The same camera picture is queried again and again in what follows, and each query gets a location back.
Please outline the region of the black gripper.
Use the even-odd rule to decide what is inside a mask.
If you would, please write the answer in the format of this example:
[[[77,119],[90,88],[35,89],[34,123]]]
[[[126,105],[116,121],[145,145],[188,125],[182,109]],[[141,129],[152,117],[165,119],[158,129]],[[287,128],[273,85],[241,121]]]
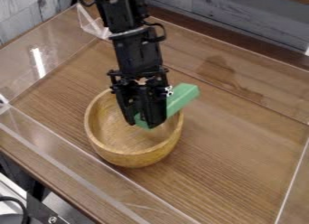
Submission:
[[[168,119],[168,70],[164,67],[160,23],[138,27],[113,27],[109,40],[113,42],[118,69],[109,71],[112,91],[117,94],[118,105],[126,122],[136,125],[138,114],[137,97],[142,97],[142,115],[150,128],[158,127]]]

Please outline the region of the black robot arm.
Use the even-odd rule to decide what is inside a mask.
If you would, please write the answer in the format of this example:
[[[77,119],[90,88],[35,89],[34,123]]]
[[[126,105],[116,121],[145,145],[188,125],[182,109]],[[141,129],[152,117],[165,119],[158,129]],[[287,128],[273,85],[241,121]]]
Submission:
[[[124,117],[136,125],[140,117],[152,128],[168,120],[168,69],[157,34],[160,23],[146,21],[144,0],[94,0],[112,35],[118,68],[108,72]]]

